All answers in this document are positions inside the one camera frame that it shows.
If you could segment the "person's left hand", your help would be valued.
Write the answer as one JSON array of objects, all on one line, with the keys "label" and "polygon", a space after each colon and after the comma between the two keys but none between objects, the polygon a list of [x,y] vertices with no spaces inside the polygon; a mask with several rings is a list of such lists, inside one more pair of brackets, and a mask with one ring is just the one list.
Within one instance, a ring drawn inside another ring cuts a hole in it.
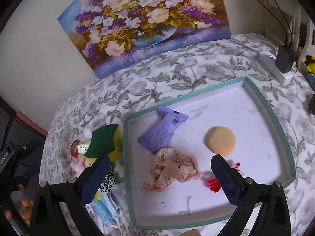
[{"label": "person's left hand", "polygon": [[[30,224],[31,216],[32,216],[32,204],[33,202],[25,197],[22,197],[19,203],[22,205],[23,209],[19,212],[21,218],[24,220],[26,224]],[[7,220],[12,220],[12,211],[9,209],[8,203],[5,202],[2,205],[4,215],[6,216]]]}]

